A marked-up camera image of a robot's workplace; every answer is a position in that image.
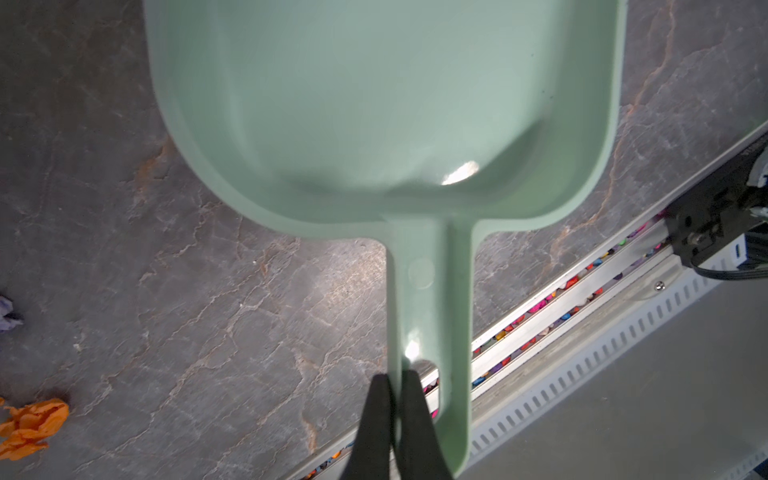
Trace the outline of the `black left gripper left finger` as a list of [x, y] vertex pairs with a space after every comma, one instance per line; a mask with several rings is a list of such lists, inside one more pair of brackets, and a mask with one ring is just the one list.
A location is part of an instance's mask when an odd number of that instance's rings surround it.
[[393, 396], [389, 378], [372, 378], [357, 435], [341, 480], [388, 480]]

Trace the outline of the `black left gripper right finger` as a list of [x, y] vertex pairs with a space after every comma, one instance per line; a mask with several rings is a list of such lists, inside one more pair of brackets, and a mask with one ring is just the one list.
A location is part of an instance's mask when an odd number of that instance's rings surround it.
[[397, 441], [397, 466], [402, 479], [452, 479], [438, 443], [419, 375], [402, 372], [397, 403], [400, 437]]

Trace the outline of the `green plastic dustpan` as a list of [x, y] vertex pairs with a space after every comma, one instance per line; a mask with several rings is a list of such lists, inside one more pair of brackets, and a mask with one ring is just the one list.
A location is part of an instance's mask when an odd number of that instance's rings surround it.
[[471, 428], [474, 258], [590, 194], [612, 152], [624, 1], [147, 1], [151, 80], [223, 202], [386, 250], [390, 465], [418, 373], [453, 478]]

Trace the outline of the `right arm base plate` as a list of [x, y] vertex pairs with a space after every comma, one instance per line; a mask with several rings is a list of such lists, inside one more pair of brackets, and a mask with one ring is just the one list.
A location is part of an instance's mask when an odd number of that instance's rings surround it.
[[666, 226], [681, 263], [710, 273], [704, 263], [730, 242], [767, 220], [767, 135], [739, 148], [674, 200]]

